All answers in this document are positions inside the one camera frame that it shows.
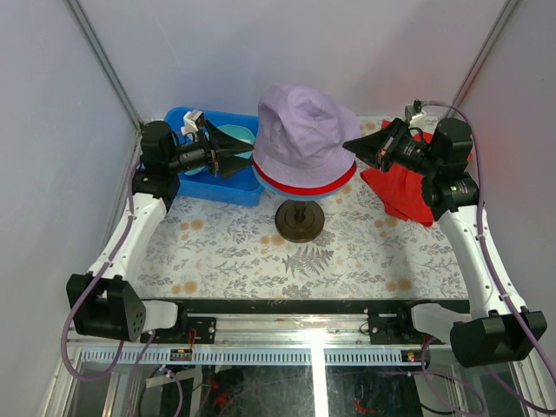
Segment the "teal and white hat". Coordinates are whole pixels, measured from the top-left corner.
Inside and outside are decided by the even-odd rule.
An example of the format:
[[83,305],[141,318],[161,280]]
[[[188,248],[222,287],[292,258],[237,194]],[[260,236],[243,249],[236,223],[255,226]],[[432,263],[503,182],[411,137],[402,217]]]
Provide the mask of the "teal and white hat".
[[[237,140],[248,142],[250,144],[254,144],[255,142],[255,135],[249,130],[248,128],[234,125],[234,124],[223,124],[216,126],[220,131],[224,132],[227,135],[234,137]],[[238,155],[244,159],[250,159],[252,156],[252,151],[244,152]],[[196,175],[200,172],[206,171],[206,168],[197,168],[193,169],[189,172],[185,172],[184,175]]]

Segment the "blue bucket hat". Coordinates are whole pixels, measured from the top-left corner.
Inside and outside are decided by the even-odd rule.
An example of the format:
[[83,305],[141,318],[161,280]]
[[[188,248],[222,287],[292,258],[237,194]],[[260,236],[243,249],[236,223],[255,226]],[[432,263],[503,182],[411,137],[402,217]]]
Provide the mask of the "blue bucket hat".
[[266,181],[255,169],[253,169],[256,180],[268,191],[272,191],[277,195],[283,196],[288,199],[300,201],[300,202],[310,202],[316,201],[328,196],[333,195],[336,191],[339,191],[343,186],[347,185],[352,179],[355,173],[354,167],[352,167],[345,175],[339,178],[336,182],[331,184],[329,187],[319,188],[319,189],[307,189],[305,191],[294,192],[292,188],[277,188],[273,184]]

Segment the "lavender hat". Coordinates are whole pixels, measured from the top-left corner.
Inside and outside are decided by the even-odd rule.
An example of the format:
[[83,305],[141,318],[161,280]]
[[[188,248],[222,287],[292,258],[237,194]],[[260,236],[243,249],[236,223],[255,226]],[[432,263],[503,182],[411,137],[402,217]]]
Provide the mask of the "lavender hat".
[[360,137],[353,111],[304,86],[275,84],[258,104],[253,161],[277,180],[333,179],[354,162],[342,145]]

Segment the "red bucket hat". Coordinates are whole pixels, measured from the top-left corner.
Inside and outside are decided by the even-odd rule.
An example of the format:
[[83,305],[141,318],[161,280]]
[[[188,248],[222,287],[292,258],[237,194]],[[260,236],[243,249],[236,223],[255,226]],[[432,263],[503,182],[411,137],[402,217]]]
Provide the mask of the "red bucket hat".
[[255,169],[266,181],[273,184],[277,188],[292,188],[294,192],[301,193],[307,189],[319,189],[324,187],[329,187],[331,184],[336,182],[339,178],[345,175],[352,167],[354,167],[356,172],[356,163],[353,162],[349,168],[345,171],[341,172],[338,176],[333,179],[320,179],[320,178],[312,178],[309,177],[308,179],[302,177],[300,180],[293,180],[293,181],[286,181],[286,180],[277,180],[273,176],[266,173],[258,163],[254,163],[253,169]]

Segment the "mannequin head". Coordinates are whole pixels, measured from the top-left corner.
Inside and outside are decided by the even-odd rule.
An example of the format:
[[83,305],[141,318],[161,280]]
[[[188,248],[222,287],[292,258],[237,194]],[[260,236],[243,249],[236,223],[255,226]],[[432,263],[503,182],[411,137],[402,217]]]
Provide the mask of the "mannequin head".
[[325,215],[317,202],[286,200],[275,213],[278,234],[293,243],[306,243],[322,232]]

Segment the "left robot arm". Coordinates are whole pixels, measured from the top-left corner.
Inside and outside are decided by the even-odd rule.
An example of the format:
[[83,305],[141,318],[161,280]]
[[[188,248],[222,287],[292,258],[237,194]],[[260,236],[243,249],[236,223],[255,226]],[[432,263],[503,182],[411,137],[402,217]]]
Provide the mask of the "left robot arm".
[[181,134],[190,142],[181,143],[164,121],[142,126],[140,160],[129,175],[122,217],[89,271],[73,274],[66,284],[70,312],[64,334],[75,329],[81,335],[135,342],[144,333],[160,330],[174,343],[189,336],[190,322],[175,302],[144,301],[130,280],[177,196],[179,175],[205,168],[228,179],[251,166],[245,154],[254,146],[223,132],[197,110],[185,115]]

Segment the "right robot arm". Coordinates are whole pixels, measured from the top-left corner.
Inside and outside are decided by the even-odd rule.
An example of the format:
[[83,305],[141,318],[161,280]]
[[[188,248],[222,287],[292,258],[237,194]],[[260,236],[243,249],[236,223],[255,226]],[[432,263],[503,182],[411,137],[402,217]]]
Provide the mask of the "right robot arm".
[[382,172],[398,164],[421,175],[423,199],[455,253],[470,312],[422,301],[396,321],[397,335],[412,343],[429,334],[449,344],[463,367],[522,361],[545,333],[546,317],[530,310],[515,291],[489,234],[480,188],[467,173],[472,129],[457,118],[445,118],[429,142],[413,138],[411,130],[396,118],[343,147]]

